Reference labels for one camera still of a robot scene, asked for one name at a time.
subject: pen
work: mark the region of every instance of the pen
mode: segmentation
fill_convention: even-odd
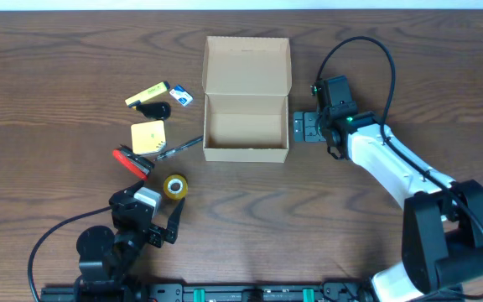
[[[171,156],[175,155],[176,153],[178,153],[180,151],[186,150],[187,148],[193,146],[194,144],[196,144],[198,142],[201,142],[202,141],[202,138],[203,137],[201,135],[198,138],[193,138],[189,142],[184,143],[184,144],[182,144],[182,145],[180,145],[180,146],[178,146],[176,148],[172,148],[172,149],[170,149],[168,151],[165,151],[162,154],[158,155],[158,157],[154,161],[166,159],[168,157],[171,157]]]

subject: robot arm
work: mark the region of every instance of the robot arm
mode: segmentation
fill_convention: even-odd
[[[161,248],[164,242],[176,242],[184,208],[182,199],[169,216],[167,227],[157,226],[152,219],[161,200],[161,195],[144,187],[142,180],[112,196],[109,205],[117,233],[106,226],[93,226],[81,233],[76,248],[86,290],[74,290],[72,294],[80,299],[73,301],[148,301],[148,286],[128,276],[128,272],[147,244]]]
[[[370,293],[362,295],[366,301],[405,302],[483,276],[483,236],[479,229],[483,226],[482,186],[474,180],[455,182],[400,143],[387,125],[382,128],[372,112],[357,114],[344,76],[315,82],[313,93],[318,96],[320,112],[314,125],[303,125],[305,137],[306,129],[316,129],[322,139],[315,140],[326,141],[328,153],[366,169],[404,210],[402,262],[371,278],[370,288],[365,289]],[[411,163],[429,171],[431,177],[459,196],[480,224],[472,223],[449,194],[398,156],[385,143],[382,129],[392,139],[392,146]],[[331,152],[332,148],[340,155]],[[458,221],[458,228],[445,232],[442,221],[447,219]]]

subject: box flap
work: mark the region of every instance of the box flap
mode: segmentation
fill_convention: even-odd
[[[286,96],[291,70],[288,39],[207,37],[202,86],[206,94]]]
[[[207,161],[284,163],[287,149],[204,148]]]

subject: yellow tape roll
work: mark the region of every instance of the yellow tape roll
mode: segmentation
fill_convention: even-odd
[[[170,175],[164,181],[164,192],[172,200],[181,200],[188,194],[188,182],[181,175]]]

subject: wooden table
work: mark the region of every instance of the wooden table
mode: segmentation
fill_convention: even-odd
[[[160,81],[170,96],[169,146],[202,134],[202,59],[207,35],[289,37],[290,113],[313,110],[309,86],[325,54],[364,34],[397,65],[388,123],[428,163],[483,184],[483,12],[80,12],[0,13],[0,301],[30,301],[26,264],[51,226],[107,205],[136,181],[111,156],[146,119],[123,100]],[[347,75],[362,111],[381,113],[389,68],[374,45],[336,54],[325,76]],[[402,211],[362,168],[333,160],[321,144],[294,143],[284,164],[205,162],[194,147],[158,165],[149,186],[187,175],[190,194],[175,245],[147,247],[144,280],[319,282],[367,277],[400,261]],[[174,208],[167,204],[158,223]],[[75,241],[104,213],[54,233],[34,277],[70,284]],[[483,280],[467,287],[483,290]]]

